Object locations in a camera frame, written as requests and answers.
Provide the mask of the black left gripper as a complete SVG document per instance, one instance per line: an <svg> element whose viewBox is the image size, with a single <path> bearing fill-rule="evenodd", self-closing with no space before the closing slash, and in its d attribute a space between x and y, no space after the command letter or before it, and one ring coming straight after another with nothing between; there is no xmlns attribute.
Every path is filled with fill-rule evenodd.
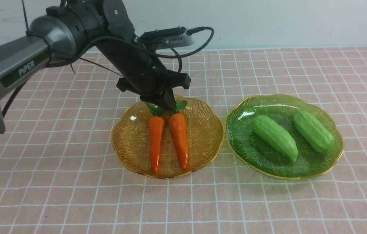
<svg viewBox="0 0 367 234"><path fill-rule="evenodd" d="M123 76L117 83L118 89L136 93L142 101L154 102L165 111L176 109L175 87L190 87L191 78L187 73L168 70L142 45L105 36L96 47Z"/></svg>

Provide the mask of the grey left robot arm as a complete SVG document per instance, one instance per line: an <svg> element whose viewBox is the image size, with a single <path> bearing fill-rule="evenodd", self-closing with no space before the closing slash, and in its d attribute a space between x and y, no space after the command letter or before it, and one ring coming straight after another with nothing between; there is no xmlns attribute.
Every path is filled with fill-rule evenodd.
<svg viewBox="0 0 367 234"><path fill-rule="evenodd" d="M0 134L11 103L35 73L71 65L93 46L120 72L118 89L170 111L176 104L173 89L191 83L188 74L168 70L156 53L171 32L185 28L138 37L121 0L62 0L50 6L26 26L25 36L0 46Z"/></svg>

